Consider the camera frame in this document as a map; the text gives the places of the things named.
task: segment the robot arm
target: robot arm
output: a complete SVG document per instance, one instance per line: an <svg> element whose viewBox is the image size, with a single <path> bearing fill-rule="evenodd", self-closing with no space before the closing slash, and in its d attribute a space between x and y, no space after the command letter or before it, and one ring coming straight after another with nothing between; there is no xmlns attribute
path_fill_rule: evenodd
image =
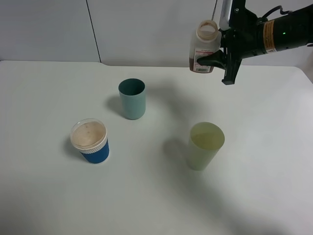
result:
<svg viewBox="0 0 313 235"><path fill-rule="evenodd" d="M224 0L220 20L224 51L197 60L200 65L224 69L222 82L226 85L235 83L244 58L313 43L313 4L294 12L284 12L278 6L258 18L245 8L245 3L246 0ZM275 10L285 16L268 21Z"/></svg>

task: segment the bottle label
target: bottle label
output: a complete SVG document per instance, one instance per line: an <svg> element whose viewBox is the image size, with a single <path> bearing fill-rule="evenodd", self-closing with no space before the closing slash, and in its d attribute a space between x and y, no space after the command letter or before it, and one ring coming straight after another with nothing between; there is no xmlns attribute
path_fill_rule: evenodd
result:
<svg viewBox="0 0 313 235"><path fill-rule="evenodd" d="M209 72L210 71L210 66L201 66L197 63L197 60L201 57L205 57L208 55L213 54L212 51L207 50L207 49L202 49L202 48L196 48L195 49L195 61L194 61L194 72Z"/></svg>
<svg viewBox="0 0 313 235"><path fill-rule="evenodd" d="M273 35L274 22L275 20L267 21L264 24L264 28L263 28L263 43L264 43L264 48L267 53L272 53L272 52L277 51L275 48L274 35Z"/></svg>

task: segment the plastic cup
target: plastic cup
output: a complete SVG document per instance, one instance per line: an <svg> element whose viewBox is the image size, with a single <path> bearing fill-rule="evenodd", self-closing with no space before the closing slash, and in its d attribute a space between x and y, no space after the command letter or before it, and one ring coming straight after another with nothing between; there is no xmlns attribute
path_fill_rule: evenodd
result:
<svg viewBox="0 0 313 235"><path fill-rule="evenodd" d="M187 164L204 170L225 142L223 131L210 122L200 122L190 130Z"/></svg>
<svg viewBox="0 0 313 235"><path fill-rule="evenodd" d="M146 111L146 91L143 81L129 78L118 86L125 117L131 120L141 118Z"/></svg>
<svg viewBox="0 0 313 235"><path fill-rule="evenodd" d="M72 145L92 164L103 162L109 156L108 132L97 119L76 123L70 132Z"/></svg>

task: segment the yellow cup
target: yellow cup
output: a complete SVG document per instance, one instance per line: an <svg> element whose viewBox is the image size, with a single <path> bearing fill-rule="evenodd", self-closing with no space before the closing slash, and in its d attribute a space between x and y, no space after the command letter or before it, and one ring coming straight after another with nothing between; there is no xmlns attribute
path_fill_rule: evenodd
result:
<svg viewBox="0 0 313 235"><path fill-rule="evenodd" d="M200 122L190 130L187 164L204 170L225 142L223 131L210 122Z"/></svg>

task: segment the cup rim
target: cup rim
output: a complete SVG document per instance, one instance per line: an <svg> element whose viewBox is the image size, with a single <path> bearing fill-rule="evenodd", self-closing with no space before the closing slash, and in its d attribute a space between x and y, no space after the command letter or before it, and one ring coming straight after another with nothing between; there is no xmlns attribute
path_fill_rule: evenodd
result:
<svg viewBox="0 0 313 235"><path fill-rule="evenodd" d="M80 127L83 124L89 123L89 122L98 122L99 124L101 124L101 126L104 128L105 134L98 141L96 141L95 143L90 144L90 145L78 145L78 144L74 143L73 142L74 132L77 130L78 127ZM70 141L71 141L72 145L75 148L77 148L79 150L84 150L84 151L92 150L92 149L98 147L104 140L106 140L107 136L108 136L108 131L107 131L105 125L103 124L102 121L95 119L95 118L87 118L87 119L83 119L83 120L79 121L78 123L76 123L72 127L72 129L70 131Z"/></svg>
<svg viewBox="0 0 313 235"><path fill-rule="evenodd" d="M197 126L197 125L199 125L199 124L210 124L210 125L213 125L213 126L217 127L217 129L222 133L222 135L223 135L223 141L222 141L222 143L219 145L218 148L211 148L211 149L209 149L209 148L201 148L201 147L199 147L196 143L193 142L193 140L192 140L192 138L191 138L191 131L194 129L195 126ZM198 123L196 123L195 125L193 125L193 126L191 127L190 131L189 131L189 139L190 139L190 141L192 142L192 144L194 144L197 148L203 149L203 150L219 150L219 149L224 145L224 143L225 143L225 135L224 135L224 132L222 131L222 129L221 129L219 126L217 126L217 125L215 125L215 124L213 124L213 123L211 123L211 122L207 122L207 121L198 122Z"/></svg>
<svg viewBox="0 0 313 235"><path fill-rule="evenodd" d="M128 80L137 80L137 81L142 82L142 84L143 84L143 89L142 89L142 91L141 91L140 93L134 94L134 95L124 94L123 92L121 92L121 90L120 90L121 84L122 84L123 82L125 82L125 81L128 81ZM140 79L138 79L138 78L127 78L127 79L121 81L120 84L118 84L118 91L119 91L121 94L123 94L124 96L128 96L128 97L135 97L135 96L137 96L137 95L140 95L140 94L142 94L145 90L146 90L146 84L145 84L142 80L140 80Z"/></svg>

